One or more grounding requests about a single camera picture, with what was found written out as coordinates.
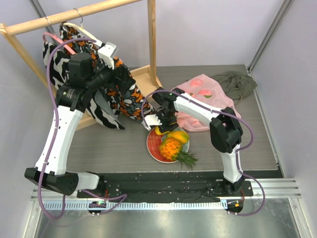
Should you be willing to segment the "fake orange mango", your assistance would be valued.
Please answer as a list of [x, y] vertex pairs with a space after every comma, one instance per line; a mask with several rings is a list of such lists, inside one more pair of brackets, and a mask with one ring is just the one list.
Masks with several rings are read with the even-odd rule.
[[186, 144], [189, 141], [189, 135], [185, 131], [172, 131], [167, 134], [167, 138], [174, 138], [180, 141], [182, 144]]

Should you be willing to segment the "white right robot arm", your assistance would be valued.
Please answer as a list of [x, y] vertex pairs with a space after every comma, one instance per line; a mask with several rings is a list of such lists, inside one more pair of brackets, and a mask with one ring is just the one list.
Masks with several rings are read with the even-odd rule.
[[225, 193], [230, 196], [239, 193], [245, 180], [240, 163], [243, 130], [234, 110], [209, 106], [179, 88], [173, 91], [159, 88], [152, 98], [161, 110], [145, 117], [146, 127], [155, 128], [157, 134], [170, 134], [179, 127], [176, 113], [185, 113], [202, 122], [209, 128], [213, 147], [221, 154]]

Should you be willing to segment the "orange black patterned garment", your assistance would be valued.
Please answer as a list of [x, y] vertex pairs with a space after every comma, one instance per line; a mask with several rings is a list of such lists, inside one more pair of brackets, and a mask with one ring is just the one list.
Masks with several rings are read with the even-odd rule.
[[[59, 32], [63, 41], [87, 37], [75, 28], [64, 26], [63, 24], [60, 24]], [[68, 45], [75, 52], [90, 53], [92, 55], [94, 66], [105, 65], [98, 55], [98, 49], [101, 47], [98, 47], [95, 42], [79, 41], [69, 43]], [[148, 102], [143, 102], [145, 97], [138, 88], [136, 82], [127, 92], [116, 92], [113, 89], [106, 88], [103, 92], [103, 98], [110, 103], [110, 107], [114, 110], [116, 115], [123, 114], [139, 122], [142, 122], [143, 120], [141, 112], [145, 115], [154, 113], [152, 105]]]

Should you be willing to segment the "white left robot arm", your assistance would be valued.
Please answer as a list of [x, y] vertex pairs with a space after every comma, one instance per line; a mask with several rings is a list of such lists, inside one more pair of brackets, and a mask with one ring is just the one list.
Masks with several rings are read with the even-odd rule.
[[38, 186], [63, 195], [87, 189], [95, 198], [102, 197], [106, 186], [95, 173], [67, 172], [70, 145], [79, 121], [88, 104], [103, 87], [127, 91], [134, 81], [127, 68], [118, 60], [115, 66], [94, 68], [89, 53], [71, 56], [69, 79], [58, 89], [54, 115], [43, 153], [33, 168], [25, 170], [25, 178]]

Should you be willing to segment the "fake yellow mango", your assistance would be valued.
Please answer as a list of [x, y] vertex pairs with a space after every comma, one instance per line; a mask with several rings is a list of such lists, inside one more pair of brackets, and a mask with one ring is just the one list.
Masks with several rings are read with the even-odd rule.
[[156, 126], [156, 127], [154, 128], [154, 131], [155, 131], [156, 135], [164, 135], [164, 132], [161, 132], [161, 131], [160, 131], [160, 128], [159, 128], [158, 126]]

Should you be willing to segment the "pink plastic hanger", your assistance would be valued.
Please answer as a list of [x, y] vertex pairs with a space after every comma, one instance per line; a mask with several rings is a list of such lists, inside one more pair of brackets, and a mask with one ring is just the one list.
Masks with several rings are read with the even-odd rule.
[[[57, 41], [59, 44], [62, 44], [63, 43], [63, 40], [60, 39], [58, 36], [56, 36], [55, 34], [52, 34], [50, 32], [44, 32], [43, 33], [43, 40], [44, 42], [46, 42], [46, 36], [49, 36], [51, 37], [52, 39], [54, 39], [55, 41]], [[75, 51], [72, 50], [69, 45], [64, 45], [63, 46], [71, 55], [74, 55], [75, 54]]]

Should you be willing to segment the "fake pineapple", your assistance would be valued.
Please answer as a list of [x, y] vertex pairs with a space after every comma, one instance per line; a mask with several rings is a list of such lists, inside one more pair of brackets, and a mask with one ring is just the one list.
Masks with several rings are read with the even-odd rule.
[[166, 138], [159, 146], [160, 154], [169, 161], [179, 161], [182, 165], [192, 169], [198, 159], [195, 158], [194, 153], [183, 151], [183, 144], [175, 138]]

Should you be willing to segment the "pink plastic bag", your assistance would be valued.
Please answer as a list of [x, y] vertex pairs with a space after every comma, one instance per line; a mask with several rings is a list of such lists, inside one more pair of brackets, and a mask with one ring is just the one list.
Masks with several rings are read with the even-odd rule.
[[[210, 106], [221, 109], [225, 109], [226, 107], [235, 108], [233, 100], [225, 95], [220, 84], [204, 74], [198, 75], [178, 85], [177, 88]], [[209, 129], [205, 124], [185, 113], [177, 113], [176, 117], [177, 123], [184, 130], [201, 132]]]

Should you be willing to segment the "olive green cloth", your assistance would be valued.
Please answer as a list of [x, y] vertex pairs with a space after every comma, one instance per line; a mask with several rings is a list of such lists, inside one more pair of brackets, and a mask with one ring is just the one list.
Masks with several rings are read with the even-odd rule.
[[226, 96], [237, 103], [252, 94], [257, 87], [251, 76], [237, 71], [226, 71], [212, 78], [220, 84]]

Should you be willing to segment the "wooden clothes rack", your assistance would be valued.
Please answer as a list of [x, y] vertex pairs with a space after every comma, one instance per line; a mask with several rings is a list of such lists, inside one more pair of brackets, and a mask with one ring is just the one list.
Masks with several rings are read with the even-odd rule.
[[[41, 18], [38, 20], [17, 24], [12, 27], [5, 27], [4, 25], [1, 25], [0, 31], [1, 31], [1, 34], [12, 44], [12, 46], [16, 49], [16, 51], [20, 54], [20, 56], [25, 60], [25, 62], [30, 66], [30, 68], [35, 72], [35, 74], [39, 76], [44, 81], [45, 85], [49, 87], [50, 91], [53, 92], [53, 98], [56, 98], [57, 90], [54, 87], [54, 85], [51, 83], [50, 76], [46, 76], [46, 74], [42, 72], [42, 70], [39, 68], [37, 63], [35, 63], [33, 58], [28, 54], [25, 48], [17, 40], [16, 35], [45, 27], [51, 23], [62, 24], [64, 22], [67, 22], [67, 20], [69, 20], [70, 18], [79, 16], [80, 14], [89, 14], [89, 13], [93, 14], [93, 13], [111, 9], [117, 6], [126, 5], [129, 3], [130, 2], [128, 0], [109, 0], [109, 1], [97, 3], [91, 6], [81, 8], [73, 12], [68, 11], [62, 14], [56, 14], [51, 16], [49, 20]], [[95, 40], [91, 38], [82, 37], [82, 38], [69, 39], [67, 41], [63, 41], [63, 43], [65, 43], [65, 45], [68, 45], [69, 43], [79, 42], [79, 41], [95, 42]], [[49, 62], [47, 66], [49, 69], [50, 69], [50, 64], [53, 59], [53, 56], [57, 52], [57, 50], [58, 49], [56, 46], [56, 48], [53, 50], [53, 52], [49, 56]], [[64, 52], [70, 57], [72, 56], [64, 47], [61, 47], [61, 50], [64, 50]], [[115, 55], [114, 61], [115, 60], [121, 60], [121, 59]], [[153, 92], [156, 89], [158, 89], [158, 87], [161, 85], [161, 83], [157, 80], [156, 68], [153, 62], [150, 64], [150, 66], [134, 69], [130, 72], [132, 74], [132, 77], [136, 81], [138, 88], [141, 90], [142, 94], [144, 95], [144, 97], [148, 95], [150, 92]], [[104, 87], [98, 90], [93, 98], [96, 100], [96, 103], [102, 109], [107, 111], [109, 114], [114, 115], [115, 113], [114, 113], [114, 110], [111, 109], [110, 103], [107, 102], [105, 98], [103, 98], [103, 92], [105, 91], [106, 88], [107, 87]], [[149, 103], [149, 100], [145, 97], [143, 102]], [[148, 114], [145, 115], [143, 112], [141, 112], [141, 114], [142, 114], [142, 118], [148, 115]], [[76, 129], [80, 130], [96, 123], [97, 122], [85, 110], [85, 113], [83, 114], [83, 118], [80, 120]]]

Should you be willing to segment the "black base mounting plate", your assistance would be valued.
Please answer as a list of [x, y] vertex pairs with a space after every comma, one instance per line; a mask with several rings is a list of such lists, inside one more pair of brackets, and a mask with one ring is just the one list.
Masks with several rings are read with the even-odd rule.
[[225, 184], [222, 172], [104, 173], [100, 176], [97, 189], [77, 196], [115, 198], [127, 194], [126, 203], [203, 203], [254, 194], [247, 180], [233, 191]]

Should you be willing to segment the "cream plastic hanger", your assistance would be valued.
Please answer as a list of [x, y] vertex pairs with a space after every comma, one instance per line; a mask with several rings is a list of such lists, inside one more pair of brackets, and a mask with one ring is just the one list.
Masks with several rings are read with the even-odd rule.
[[102, 41], [98, 40], [94, 35], [92, 35], [90, 32], [88, 32], [87, 30], [85, 30], [82, 26], [78, 26], [76, 24], [73, 24], [73, 23], [69, 23], [69, 22], [64, 22], [63, 23], [64, 26], [69, 26], [69, 27], [73, 27], [75, 28], [76, 30], [80, 31], [81, 33], [83, 33], [85, 36], [95, 40], [95, 44], [98, 46], [98, 47], [102, 47], [103, 43]]

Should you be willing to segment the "red and teal plate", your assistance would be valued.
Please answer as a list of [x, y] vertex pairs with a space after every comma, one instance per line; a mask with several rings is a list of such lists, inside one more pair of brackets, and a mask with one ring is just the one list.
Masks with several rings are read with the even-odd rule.
[[[180, 130], [184, 131], [180, 127], [176, 128], [173, 131], [180, 131]], [[147, 136], [146, 146], [147, 146], [149, 154], [155, 160], [161, 163], [166, 163], [166, 164], [176, 163], [177, 161], [169, 161], [165, 159], [159, 152], [159, 146], [162, 143], [162, 141], [167, 138], [167, 134], [168, 133], [165, 133], [164, 135], [156, 135], [154, 129], [152, 129]], [[190, 140], [186, 144], [183, 144], [183, 151], [188, 152], [189, 145], [190, 145]]]

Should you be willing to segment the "black white zebra garment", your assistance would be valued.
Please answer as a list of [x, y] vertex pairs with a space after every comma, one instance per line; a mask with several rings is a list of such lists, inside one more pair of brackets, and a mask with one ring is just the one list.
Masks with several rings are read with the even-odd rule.
[[[50, 42], [44, 42], [43, 58], [45, 67], [48, 66], [49, 56], [56, 48], [56, 45]], [[64, 50], [57, 50], [50, 64], [50, 81], [54, 87], [59, 89], [67, 80], [68, 61], [70, 56]], [[125, 129], [117, 120], [117, 115], [109, 114], [102, 109], [93, 98], [86, 109], [86, 112], [99, 124], [108, 128]]]

